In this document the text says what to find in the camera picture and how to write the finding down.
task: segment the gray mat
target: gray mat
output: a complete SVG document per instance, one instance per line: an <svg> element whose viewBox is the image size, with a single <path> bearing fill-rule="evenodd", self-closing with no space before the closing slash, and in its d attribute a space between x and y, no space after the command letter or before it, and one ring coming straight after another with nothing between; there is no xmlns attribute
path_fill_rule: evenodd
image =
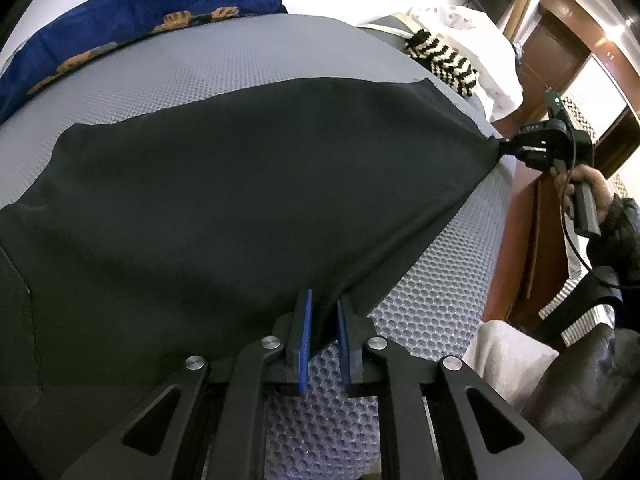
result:
<svg viewBox="0 0 640 480"><path fill-rule="evenodd" d="M113 123L240 88L318 76L429 78L485 135L495 133L444 83L363 31L313 16L241 18L142 41L46 88L0 126L0 207L33 183L73 123ZM496 167L373 311L382 335L426 358L464 353L494 272L513 170L510 160ZM338 377L331 346L313 359L303 399L273 399L270 480L355 479L378 460L375 400L345 399Z"/></svg>

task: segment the black and white knitted item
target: black and white knitted item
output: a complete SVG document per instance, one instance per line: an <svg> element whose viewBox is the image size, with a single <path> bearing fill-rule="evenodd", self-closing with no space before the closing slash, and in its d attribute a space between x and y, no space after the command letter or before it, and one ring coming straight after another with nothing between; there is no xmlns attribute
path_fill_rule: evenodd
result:
<svg viewBox="0 0 640 480"><path fill-rule="evenodd" d="M419 30L406 42L407 54L444 81L457 93L471 97L480 76L471 62L436 38L428 30Z"/></svg>

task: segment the human hand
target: human hand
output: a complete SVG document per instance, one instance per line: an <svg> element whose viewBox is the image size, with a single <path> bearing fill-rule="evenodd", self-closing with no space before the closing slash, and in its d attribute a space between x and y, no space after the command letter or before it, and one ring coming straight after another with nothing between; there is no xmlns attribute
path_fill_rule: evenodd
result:
<svg viewBox="0 0 640 480"><path fill-rule="evenodd" d="M575 193L575 186L569 183L566 187L565 195L562 197L562 188L564 187L564 182L567 178L566 173L561 173L556 170L556 168L551 168L550 172L554 178L556 189L558 190L558 198L562 201L564 208L568 209L571 204L571 197ZM607 179L605 179L603 174L598 170L585 164L581 164L573 170L571 180L575 180L576 182L586 182L589 184L591 192L593 193L593 199L596 203L598 223L602 224L609 213L609 208L611 207L613 196L615 195L613 185L607 182Z"/></svg>

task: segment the triangular cutout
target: triangular cutout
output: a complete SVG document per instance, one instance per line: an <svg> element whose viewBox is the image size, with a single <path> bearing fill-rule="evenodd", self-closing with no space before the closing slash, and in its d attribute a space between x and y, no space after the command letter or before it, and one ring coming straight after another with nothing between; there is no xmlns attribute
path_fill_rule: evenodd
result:
<svg viewBox="0 0 640 480"><path fill-rule="evenodd" d="M489 453L497 454L524 442L524 435L475 388L466 391Z"/></svg>
<svg viewBox="0 0 640 480"><path fill-rule="evenodd" d="M180 390L171 388L122 438L125 446L155 456L160 453L169 424L180 400Z"/></svg>

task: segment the wooden door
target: wooden door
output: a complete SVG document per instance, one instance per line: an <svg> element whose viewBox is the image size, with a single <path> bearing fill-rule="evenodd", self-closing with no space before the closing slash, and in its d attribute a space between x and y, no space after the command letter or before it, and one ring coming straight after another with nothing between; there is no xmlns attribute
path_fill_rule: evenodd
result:
<svg viewBox="0 0 640 480"><path fill-rule="evenodd" d="M564 23L545 11L524 44L518 70L524 100L514 113L494 123L496 129L511 137L518 127L541 118L545 114L546 87L558 92L566 90L590 53Z"/></svg>

